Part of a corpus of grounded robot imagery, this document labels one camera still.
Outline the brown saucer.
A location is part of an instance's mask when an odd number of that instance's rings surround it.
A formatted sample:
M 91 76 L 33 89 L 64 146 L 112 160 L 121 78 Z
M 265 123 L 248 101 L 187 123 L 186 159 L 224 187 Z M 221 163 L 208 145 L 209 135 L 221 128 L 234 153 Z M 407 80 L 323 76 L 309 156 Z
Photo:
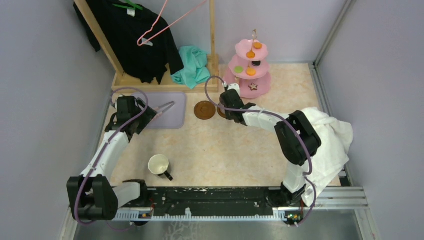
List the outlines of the brown saucer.
M 226 119 L 226 113 L 225 113 L 225 110 L 222 108 L 221 104 L 218 105 L 216 110 L 220 117 Z
M 194 115 L 200 120 L 209 120 L 216 114 L 216 107 L 210 101 L 198 102 L 194 109 Z

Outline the star-shaped iced cookie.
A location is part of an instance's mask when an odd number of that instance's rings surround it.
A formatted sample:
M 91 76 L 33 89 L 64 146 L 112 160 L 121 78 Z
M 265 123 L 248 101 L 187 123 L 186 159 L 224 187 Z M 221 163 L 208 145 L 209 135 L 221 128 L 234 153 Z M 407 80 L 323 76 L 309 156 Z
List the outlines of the star-shaped iced cookie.
M 257 91 L 258 90 L 258 85 L 255 83 L 251 83 L 249 86 L 251 91 Z

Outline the green round cookie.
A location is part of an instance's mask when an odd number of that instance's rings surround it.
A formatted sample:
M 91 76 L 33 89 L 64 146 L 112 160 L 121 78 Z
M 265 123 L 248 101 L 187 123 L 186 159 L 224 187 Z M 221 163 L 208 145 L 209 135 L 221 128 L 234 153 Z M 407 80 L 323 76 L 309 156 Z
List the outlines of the green round cookie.
M 235 66 L 234 68 L 233 68 L 233 70 L 234 70 L 234 72 L 236 73 L 236 74 L 241 74 L 243 71 L 244 71 L 244 68 L 242 67 L 242 66 Z

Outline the pink food tongs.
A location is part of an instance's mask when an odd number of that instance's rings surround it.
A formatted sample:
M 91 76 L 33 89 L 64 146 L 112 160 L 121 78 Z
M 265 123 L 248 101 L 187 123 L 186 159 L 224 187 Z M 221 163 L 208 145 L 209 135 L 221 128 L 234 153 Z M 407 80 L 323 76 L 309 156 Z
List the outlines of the pink food tongs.
M 175 105 L 174 101 L 167 102 L 161 106 L 155 107 L 153 110 L 156 112 L 155 117 L 159 117 L 170 110 Z

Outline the orange waffle round cookie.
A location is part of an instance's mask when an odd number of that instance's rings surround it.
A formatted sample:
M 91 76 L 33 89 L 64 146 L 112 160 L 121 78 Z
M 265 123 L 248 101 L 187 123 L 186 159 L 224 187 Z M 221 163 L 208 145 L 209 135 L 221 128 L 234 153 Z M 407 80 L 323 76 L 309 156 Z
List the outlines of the orange waffle round cookie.
M 248 67 L 245 72 L 248 76 L 255 76 L 256 75 L 256 70 L 252 67 Z

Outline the black sandwich cookie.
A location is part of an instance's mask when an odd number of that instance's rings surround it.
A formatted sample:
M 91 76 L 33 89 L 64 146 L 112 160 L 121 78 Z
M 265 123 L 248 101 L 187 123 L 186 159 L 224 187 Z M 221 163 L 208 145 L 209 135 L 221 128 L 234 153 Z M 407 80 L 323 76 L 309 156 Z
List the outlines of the black sandwich cookie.
M 252 61 L 251 64 L 254 67 L 259 67 L 261 65 L 261 61 Z

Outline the lavender serving tray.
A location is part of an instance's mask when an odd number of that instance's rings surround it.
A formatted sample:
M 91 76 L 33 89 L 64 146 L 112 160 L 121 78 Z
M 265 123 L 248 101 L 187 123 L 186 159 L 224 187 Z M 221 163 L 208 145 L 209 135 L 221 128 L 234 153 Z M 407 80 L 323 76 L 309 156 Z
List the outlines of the lavender serving tray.
M 148 125 L 147 129 L 180 129 L 185 122 L 187 96 L 183 92 L 147 92 L 146 95 L 133 93 L 132 96 L 145 101 L 148 99 L 148 106 L 152 109 L 169 103 L 175 105 L 159 117 L 155 117 Z

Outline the small orange round cookie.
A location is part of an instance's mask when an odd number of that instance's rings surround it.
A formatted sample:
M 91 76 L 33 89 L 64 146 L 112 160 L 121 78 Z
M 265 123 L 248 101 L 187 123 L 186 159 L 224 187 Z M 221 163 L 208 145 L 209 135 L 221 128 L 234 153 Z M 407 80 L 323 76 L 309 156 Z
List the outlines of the small orange round cookie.
M 253 52 L 252 50 L 246 53 L 246 57 L 248 59 L 254 59 L 256 57 L 255 52 Z

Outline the orange swirl cookie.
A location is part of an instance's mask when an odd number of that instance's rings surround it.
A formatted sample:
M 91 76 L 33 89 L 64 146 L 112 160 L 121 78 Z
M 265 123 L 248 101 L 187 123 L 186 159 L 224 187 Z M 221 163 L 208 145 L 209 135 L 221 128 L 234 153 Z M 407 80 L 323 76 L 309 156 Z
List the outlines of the orange swirl cookie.
M 260 50 L 260 49 L 263 48 L 263 45 L 260 42 L 254 42 L 253 48 L 256 49 L 256 50 Z

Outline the cream mug black handle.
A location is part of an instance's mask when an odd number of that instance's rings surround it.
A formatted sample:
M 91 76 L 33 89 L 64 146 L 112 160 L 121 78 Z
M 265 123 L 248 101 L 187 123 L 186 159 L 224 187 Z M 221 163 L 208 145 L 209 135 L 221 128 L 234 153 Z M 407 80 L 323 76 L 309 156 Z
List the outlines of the cream mug black handle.
M 163 154 L 156 154 L 152 156 L 147 164 L 147 168 L 153 175 L 167 179 L 170 182 L 174 180 L 171 175 L 171 164 L 169 159 Z

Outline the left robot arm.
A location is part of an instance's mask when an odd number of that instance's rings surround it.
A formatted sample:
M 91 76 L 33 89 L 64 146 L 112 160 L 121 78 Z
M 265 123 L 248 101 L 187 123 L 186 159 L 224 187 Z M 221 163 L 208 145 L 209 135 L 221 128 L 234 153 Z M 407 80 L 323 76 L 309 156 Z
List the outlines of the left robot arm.
M 144 180 L 126 180 L 112 186 L 110 179 L 132 138 L 158 113 L 146 97 L 119 96 L 114 108 L 116 112 L 105 127 L 103 141 L 93 159 L 79 176 L 70 177 L 66 183 L 72 216 L 83 225 L 113 220 L 128 203 L 144 207 L 150 200 Z

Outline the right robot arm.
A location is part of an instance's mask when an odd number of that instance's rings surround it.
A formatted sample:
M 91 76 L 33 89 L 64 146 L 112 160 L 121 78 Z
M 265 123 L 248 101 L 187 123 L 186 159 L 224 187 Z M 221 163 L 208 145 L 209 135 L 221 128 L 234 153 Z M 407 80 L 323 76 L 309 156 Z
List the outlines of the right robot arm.
M 313 172 L 312 157 L 322 141 L 306 115 L 297 110 L 291 114 L 268 111 L 253 103 L 244 103 L 237 83 L 224 85 L 219 105 L 227 120 L 247 127 L 256 127 L 276 134 L 287 171 L 281 183 L 284 204 L 295 206 L 306 191 L 306 176 Z

